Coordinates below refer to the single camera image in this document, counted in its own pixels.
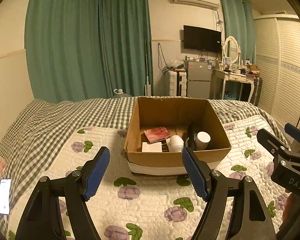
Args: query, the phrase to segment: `screw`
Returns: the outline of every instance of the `screw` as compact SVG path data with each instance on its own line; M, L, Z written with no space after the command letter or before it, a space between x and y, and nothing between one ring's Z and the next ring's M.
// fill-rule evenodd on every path
M220 171L212 171L212 175L215 177L219 177L221 175Z
M72 171L71 174L72 174L72 176L74 176L74 177L78 177L78 176L80 176L81 172L78 171L78 170L75 170L75 171Z
M253 181L253 179L252 179L250 176L246 176L244 179L245 179L247 182L252 182L252 181Z
M46 182L47 179L48 179L47 176L43 176L43 177L41 177L41 178L39 179L39 181L40 181L40 182Z

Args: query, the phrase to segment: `dark suitcase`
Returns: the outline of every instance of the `dark suitcase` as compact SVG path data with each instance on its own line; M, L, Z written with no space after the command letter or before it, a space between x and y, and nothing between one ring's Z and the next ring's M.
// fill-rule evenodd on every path
M254 106L258 106L261 88L262 88L262 78L255 77L254 78L254 90L253 90L253 94L252 94L252 97L250 100L250 103L252 103ZM246 101L246 102L248 101L250 91L251 91L251 85L247 84L247 83L243 84L241 101Z

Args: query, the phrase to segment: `red book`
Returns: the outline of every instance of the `red book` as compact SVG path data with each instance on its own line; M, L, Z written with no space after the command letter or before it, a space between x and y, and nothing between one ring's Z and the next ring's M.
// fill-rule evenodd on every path
M160 142L172 136L172 134L165 127L153 128L143 132L149 143Z

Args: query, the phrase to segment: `smartphone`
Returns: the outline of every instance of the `smartphone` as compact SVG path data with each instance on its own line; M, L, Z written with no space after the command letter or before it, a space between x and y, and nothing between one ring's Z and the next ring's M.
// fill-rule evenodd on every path
M0 180L0 214L9 215L9 194L10 194L11 179Z

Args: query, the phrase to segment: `table leg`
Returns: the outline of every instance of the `table leg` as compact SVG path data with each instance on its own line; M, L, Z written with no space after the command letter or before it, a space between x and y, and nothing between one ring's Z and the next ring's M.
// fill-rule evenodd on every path
M221 95L221 99L224 98L225 95L225 89L226 89L226 78L223 78L223 87L222 87L222 95Z
M252 81L252 83L251 83L251 91L250 91L250 95L249 95L248 103L249 103L249 102L250 102L250 100L251 100L251 97L252 97L252 95L253 95L253 91L254 91L254 83L253 83L253 81Z
M243 90L243 83L241 83L241 88L240 88L240 95L239 95L239 101L241 101L241 96L242 96L242 90Z

